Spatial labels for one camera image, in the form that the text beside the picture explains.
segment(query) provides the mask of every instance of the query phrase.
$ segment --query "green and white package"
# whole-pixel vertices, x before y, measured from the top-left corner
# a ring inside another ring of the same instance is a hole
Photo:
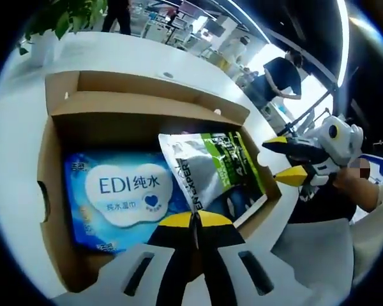
[[[265,193],[238,132],[159,134],[159,143],[193,212],[235,186]]]

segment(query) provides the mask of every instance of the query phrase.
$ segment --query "desk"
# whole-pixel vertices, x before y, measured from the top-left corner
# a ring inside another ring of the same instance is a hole
[[[84,32],[68,34],[60,60],[42,69],[31,69],[28,55],[13,53],[0,78],[0,230],[20,268],[49,298],[65,292],[45,250],[40,223],[44,201],[36,182],[37,160],[47,111],[44,76],[66,70],[102,70],[153,78],[174,76],[169,82],[186,84],[247,107],[244,124],[254,142],[275,136],[266,120],[238,86],[220,69],[191,54],[140,38]],[[278,172],[290,165],[281,154],[262,150],[260,162]],[[296,204],[296,188],[279,184],[281,205],[262,223],[257,242],[271,250]]]

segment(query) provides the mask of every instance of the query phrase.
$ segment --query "blue wet wipes package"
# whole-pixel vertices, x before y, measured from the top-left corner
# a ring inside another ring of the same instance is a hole
[[[162,153],[79,152],[64,172],[75,241],[91,249],[125,251],[163,218],[190,211]]]

